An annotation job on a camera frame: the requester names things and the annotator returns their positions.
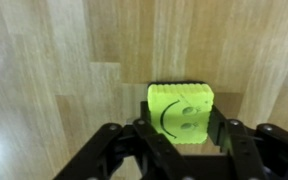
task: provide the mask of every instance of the green sponge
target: green sponge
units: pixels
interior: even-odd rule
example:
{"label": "green sponge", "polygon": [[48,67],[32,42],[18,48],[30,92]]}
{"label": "green sponge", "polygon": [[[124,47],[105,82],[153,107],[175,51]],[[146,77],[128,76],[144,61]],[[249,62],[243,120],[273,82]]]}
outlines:
{"label": "green sponge", "polygon": [[151,123],[173,144],[201,144],[214,93],[207,84],[152,84],[148,88]]}

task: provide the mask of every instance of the bolt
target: bolt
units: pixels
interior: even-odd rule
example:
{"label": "bolt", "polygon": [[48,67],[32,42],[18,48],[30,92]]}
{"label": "bolt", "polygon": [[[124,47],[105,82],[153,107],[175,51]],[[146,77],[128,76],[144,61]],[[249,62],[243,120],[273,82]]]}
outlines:
{"label": "bolt", "polygon": [[138,121],[138,124],[139,124],[139,125],[143,125],[143,124],[145,124],[145,121],[140,120],[140,121]]}
{"label": "bolt", "polygon": [[231,124],[233,124],[233,125],[237,126],[237,125],[239,124],[239,122],[238,122],[238,121],[236,121],[236,120],[231,120]]}
{"label": "bolt", "polygon": [[182,180],[195,180],[192,176],[185,176]]}
{"label": "bolt", "polygon": [[117,126],[116,126],[116,125],[111,125],[111,126],[110,126],[110,130],[114,131],[114,130],[116,130],[116,129],[117,129]]}
{"label": "bolt", "polygon": [[272,126],[270,126],[270,125],[265,125],[264,129],[267,130],[267,131],[272,131],[273,130]]}
{"label": "bolt", "polygon": [[87,180],[98,180],[98,178],[97,177],[90,177]]}

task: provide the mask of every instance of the wood grain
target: wood grain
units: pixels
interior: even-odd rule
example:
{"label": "wood grain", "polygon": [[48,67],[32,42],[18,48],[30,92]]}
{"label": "wood grain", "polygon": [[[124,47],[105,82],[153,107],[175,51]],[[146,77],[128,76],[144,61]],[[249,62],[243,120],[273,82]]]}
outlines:
{"label": "wood grain", "polygon": [[[206,81],[228,118],[288,130],[288,1],[0,0],[0,180],[52,179],[165,80]],[[139,177],[128,158],[113,179]]]}

